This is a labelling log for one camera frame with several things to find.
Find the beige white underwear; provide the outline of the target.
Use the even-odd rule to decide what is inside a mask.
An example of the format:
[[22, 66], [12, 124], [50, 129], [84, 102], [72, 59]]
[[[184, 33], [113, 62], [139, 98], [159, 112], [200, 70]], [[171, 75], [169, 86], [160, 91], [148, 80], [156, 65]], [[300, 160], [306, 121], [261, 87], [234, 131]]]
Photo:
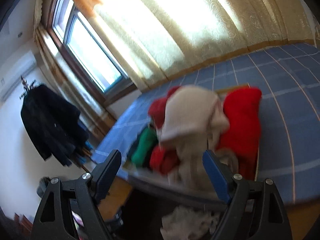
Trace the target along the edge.
[[180, 165], [168, 173], [170, 184], [181, 184], [196, 191], [213, 192], [214, 187], [204, 169], [202, 156], [206, 150], [214, 151], [219, 142], [218, 132], [192, 134], [175, 141]]

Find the window with brown frame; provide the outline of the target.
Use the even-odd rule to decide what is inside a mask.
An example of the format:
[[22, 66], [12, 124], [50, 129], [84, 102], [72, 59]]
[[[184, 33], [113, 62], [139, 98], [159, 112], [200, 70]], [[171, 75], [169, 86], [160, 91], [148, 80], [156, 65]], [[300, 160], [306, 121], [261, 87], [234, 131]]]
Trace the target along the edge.
[[137, 90], [73, 0], [44, 0], [43, 23], [80, 84], [104, 107]]

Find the beige patterned curtain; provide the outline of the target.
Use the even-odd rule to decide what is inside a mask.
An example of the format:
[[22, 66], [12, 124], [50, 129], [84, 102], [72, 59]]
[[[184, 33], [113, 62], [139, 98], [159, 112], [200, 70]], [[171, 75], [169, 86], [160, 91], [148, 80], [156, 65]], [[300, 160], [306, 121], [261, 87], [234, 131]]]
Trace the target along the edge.
[[301, 0], [73, 0], [139, 90], [265, 47], [313, 44]]

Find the bright red underwear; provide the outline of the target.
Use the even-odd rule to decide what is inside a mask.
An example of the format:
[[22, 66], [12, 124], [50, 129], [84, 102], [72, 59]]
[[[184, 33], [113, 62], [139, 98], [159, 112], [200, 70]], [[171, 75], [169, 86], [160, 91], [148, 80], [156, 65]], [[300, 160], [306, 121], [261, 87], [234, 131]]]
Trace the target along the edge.
[[259, 106], [262, 92], [257, 87], [231, 91], [223, 102], [229, 129], [220, 135], [217, 150], [229, 149], [238, 159], [238, 172], [247, 180], [255, 179], [261, 124]]

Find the pink lace bra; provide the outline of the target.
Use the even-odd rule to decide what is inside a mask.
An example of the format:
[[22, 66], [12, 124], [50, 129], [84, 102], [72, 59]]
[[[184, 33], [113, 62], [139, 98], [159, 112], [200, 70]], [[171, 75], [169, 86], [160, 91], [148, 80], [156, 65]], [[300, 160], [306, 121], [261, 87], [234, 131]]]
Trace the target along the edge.
[[219, 96], [200, 86], [182, 86], [167, 101], [163, 144], [192, 134], [221, 135], [229, 128]]

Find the white dotted cotton garment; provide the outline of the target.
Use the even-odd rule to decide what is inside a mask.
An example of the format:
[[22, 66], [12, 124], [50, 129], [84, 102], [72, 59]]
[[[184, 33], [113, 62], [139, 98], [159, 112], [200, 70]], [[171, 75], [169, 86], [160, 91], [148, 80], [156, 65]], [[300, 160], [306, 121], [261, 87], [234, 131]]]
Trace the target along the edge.
[[215, 232], [220, 214], [178, 206], [172, 213], [162, 217], [160, 232], [163, 239], [201, 239], [205, 234], [212, 235]]

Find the blue plaid table cloth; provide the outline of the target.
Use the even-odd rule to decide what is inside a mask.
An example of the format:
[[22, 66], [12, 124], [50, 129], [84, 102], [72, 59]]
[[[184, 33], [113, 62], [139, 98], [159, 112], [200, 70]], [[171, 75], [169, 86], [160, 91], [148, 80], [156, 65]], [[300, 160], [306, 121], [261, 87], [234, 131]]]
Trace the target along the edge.
[[213, 64], [142, 94], [93, 154], [123, 157], [150, 123], [148, 110], [177, 86], [222, 93], [230, 128], [218, 148], [231, 149], [244, 178], [271, 178], [285, 204], [319, 198], [319, 49], [305, 43], [269, 48]]

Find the green black striped underwear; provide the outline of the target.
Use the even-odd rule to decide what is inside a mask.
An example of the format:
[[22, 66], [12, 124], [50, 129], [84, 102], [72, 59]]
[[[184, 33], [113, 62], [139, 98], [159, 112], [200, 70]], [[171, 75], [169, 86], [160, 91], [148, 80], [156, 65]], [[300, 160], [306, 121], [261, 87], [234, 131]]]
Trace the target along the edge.
[[140, 134], [136, 150], [131, 156], [131, 163], [136, 167], [142, 167], [147, 153], [152, 151], [157, 141], [156, 131], [153, 128], [146, 127]]

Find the yellow cardboard tray box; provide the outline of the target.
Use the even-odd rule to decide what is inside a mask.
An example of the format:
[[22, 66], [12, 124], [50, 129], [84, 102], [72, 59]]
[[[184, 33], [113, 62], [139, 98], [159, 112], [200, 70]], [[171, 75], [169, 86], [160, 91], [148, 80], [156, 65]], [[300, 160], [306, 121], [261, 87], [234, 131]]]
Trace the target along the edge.
[[212, 150], [221, 163], [245, 179], [255, 177], [261, 125], [258, 88], [240, 87], [224, 99], [199, 86], [175, 86], [148, 109], [151, 124], [132, 144], [128, 161], [180, 181], [204, 187], [202, 154]]

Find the dark red garment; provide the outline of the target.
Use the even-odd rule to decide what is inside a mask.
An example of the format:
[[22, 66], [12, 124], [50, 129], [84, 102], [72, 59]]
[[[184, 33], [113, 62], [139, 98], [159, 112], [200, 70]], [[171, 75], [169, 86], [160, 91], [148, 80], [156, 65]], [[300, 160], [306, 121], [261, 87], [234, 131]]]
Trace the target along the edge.
[[153, 101], [148, 110], [148, 115], [153, 121], [159, 141], [158, 145], [152, 150], [149, 165], [153, 171], [157, 171], [164, 176], [180, 164], [176, 150], [174, 148], [166, 148], [162, 142], [167, 101], [179, 88], [180, 86], [174, 86], [169, 89], [167, 95]]

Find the grey jacket on floor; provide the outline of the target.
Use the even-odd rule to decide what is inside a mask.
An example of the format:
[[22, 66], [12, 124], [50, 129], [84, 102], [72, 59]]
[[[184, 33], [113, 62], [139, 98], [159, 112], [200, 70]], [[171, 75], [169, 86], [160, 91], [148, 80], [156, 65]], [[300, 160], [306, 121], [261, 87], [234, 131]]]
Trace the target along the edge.
[[49, 177], [42, 177], [39, 181], [39, 185], [37, 187], [36, 193], [37, 195], [42, 198], [47, 186], [50, 184], [51, 179]]

